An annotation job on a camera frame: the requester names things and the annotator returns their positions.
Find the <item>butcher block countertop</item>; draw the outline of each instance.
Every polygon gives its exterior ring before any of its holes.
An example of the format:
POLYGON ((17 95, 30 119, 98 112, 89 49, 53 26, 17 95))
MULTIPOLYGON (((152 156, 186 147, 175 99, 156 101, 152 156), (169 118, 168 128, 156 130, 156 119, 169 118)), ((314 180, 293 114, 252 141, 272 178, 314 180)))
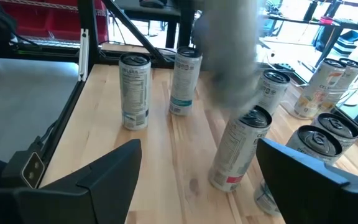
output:
MULTIPOLYGON (((262 174, 254 158, 240 186, 231 193, 215 189, 207 178, 228 114, 206 102, 201 74, 189 116, 168 112, 173 70, 152 69, 149 127, 128 131, 121 125, 119 68, 95 65, 75 106, 41 187, 58 180, 130 139, 140 139, 139 181, 126 223, 284 223, 255 204, 262 174)), ((302 121, 282 106, 267 138, 286 144, 302 121)), ((358 175, 358 141, 336 166, 358 175)))

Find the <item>energy drink can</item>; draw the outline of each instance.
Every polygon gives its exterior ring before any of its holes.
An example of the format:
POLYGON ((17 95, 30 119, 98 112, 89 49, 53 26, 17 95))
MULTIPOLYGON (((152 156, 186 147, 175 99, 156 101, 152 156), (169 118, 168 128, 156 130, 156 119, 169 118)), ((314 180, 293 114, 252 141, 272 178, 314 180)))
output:
POLYGON ((259 87, 263 90, 263 96, 258 105, 273 114, 280 104, 285 91, 290 84, 290 77, 282 72, 268 69, 259 80, 259 87))
POLYGON ((358 62, 348 58, 341 58, 339 61, 346 64, 346 69, 338 83, 335 85, 335 88, 343 90, 347 89, 358 75, 358 62))
POLYGON ((331 90, 345 72, 346 65, 337 60, 324 59, 295 103, 295 113, 302 118, 312 118, 319 111, 331 90))
POLYGON ((200 74, 201 52, 191 47, 179 47, 175 56, 169 111, 175 115, 188 115, 200 74))
POLYGON ((342 153, 341 144, 332 134, 310 125, 296 130, 286 146, 330 165, 333 165, 342 153))
POLYGON ((329 111, 335 107, 339 100, 341 100, 343 93, 346 92, 358 74, 358 62, 348 58, 341 58, 339 61, 346 64, 346 69, 338 83, 333 87, 333 90, 337 90, 337 93, 329 94, 321 106, 325 111, 329 111))
POLYGON ((213 186, 225 192, 238 186, 255 156, 258 139, 266 136, 271 123, 271 115, 259 106, 229 120, 209 170, 213 186))
POLYGON ((140 53, 123 54, 119 71, 122 125, 133 131, 143 129, 149 123, 150 59, 140 53))
POLYGON ((264 212, 271 215, 279 215, 280 211, 274 201, 273 195, 270 192, 265 180, 260 182, 259 187, 254 192, 254 200, 258 207, 264 212))
MULTIPOLYGON (((301 126, 296 130, 286 147, 300 151, 304 154, 322 160, 328 164, 334 164, 342 153, 339 141, 327 131, 310 125, 301 126)), ((254 193, 256 204, 271 215, 279 215, 277 204, 264 180, 254 193)))
POLYGON ((357 140, 358 129, 350 122, 334 114, 322 113, 311 124, 332 134, 342 146, 342 154, 357 140))

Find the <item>can group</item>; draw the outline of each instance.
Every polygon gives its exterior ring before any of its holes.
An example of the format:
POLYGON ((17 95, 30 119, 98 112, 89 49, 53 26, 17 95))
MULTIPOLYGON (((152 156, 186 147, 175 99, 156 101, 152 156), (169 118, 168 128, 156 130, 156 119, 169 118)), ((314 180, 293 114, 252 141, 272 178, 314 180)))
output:
POLYGON ((255 106, 244 116, 229 120, 209 170, 209 181, 217 189, 233 191, 255 156, 258 139, 264 138, 272 117, 255 106))
POLYGON ((346 69, 342 77, 333 87, 332 90, 334 90, 334 92, 329 94, 321 105, 323 111, 329 111, 336 106, 358 74, 358 62, 348 58, 341 58, 339 61, 346 65, 346 69))
POLYGON ((358 129, 352 123, 334 114, 321 113, 314 119, 311 125, 332 134, 341 144, 342 154, 344 154, 358 138, 358 129))
POLYGON ((329 95, 329 91, 341 79, 345 69, 346 64, 340 61, 324 59, 295 103, 295 113, 301 118, 313 118, 329 95))

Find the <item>black cable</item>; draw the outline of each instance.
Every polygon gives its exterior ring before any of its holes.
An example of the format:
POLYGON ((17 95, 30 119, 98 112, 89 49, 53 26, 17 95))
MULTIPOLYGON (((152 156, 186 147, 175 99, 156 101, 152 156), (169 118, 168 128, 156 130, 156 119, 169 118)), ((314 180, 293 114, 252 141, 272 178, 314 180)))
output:
POLYGON ((159 49, 160 51, 161 51, 161 50, 164 50, 164 51, 167 51, 167 52, 172 52, 172 53, 174 53, 174 54, 177 54, 176 51, 171 50, 171 49, 161 49, 161 48, 157 48, 157 49, 159 49))
POLYGON ((0 12, 0 22, 5 24, 7 30, 9 30, 11 33, 13 33, 18 39, 26 41, 26 42, 28 42, 28 43, 30 43, 30 44, 38 47, 38 48, 41 48, 38 44, 34 43, 33 41, 31 41, 29 39, 26 39, 26 38, 20 36, 19 34, 17 34, 16 31, 14 30, 14 28, 11 26, 11 24, 8 21, 6 21, 5 19, 3 19, 4 15, 6 15, 5 12, 0 12))
POLYGON ((49 136, 49 134, 52 132, 52 129, 55 127, 56 121, 53 122, 47 129, 47 131, 45 132, 45 134, 40 138, 40 142, 44 142, 47 137, 49 136))
POLYGON ((124 44, 122 42, 118 42, 118 41, 115 41, 115 40, 105 40, 105 41, 100 42, 99 45, 104 44, 104 43, 114 43, 114 44, 121 44, 121 45, 124 44))
POLYGON ((15 31, 12 31, 12 33, 13 33, 18 39, 23 40, 23 41, 26 41, 26 42, 28 42, 28 43, 30 43, 30 44, 32 44, 32 45, 38 47, 38 48, 41 48, 41 47, 40 47, 38 44, 36 44, 35 42, 33 42, 33 41, 29 40, 29 39, 26 39, 26 38, 20 36, 20 35, 17 34, 15 31))

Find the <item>teal label stripe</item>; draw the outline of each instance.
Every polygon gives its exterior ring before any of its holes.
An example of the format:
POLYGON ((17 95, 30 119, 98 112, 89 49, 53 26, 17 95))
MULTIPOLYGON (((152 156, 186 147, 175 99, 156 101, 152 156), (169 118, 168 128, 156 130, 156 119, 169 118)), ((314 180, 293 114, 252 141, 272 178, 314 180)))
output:
POLYGON ((178 106, 191 106, 193 100, 178 100, 171 96, 171 102, 178 106))

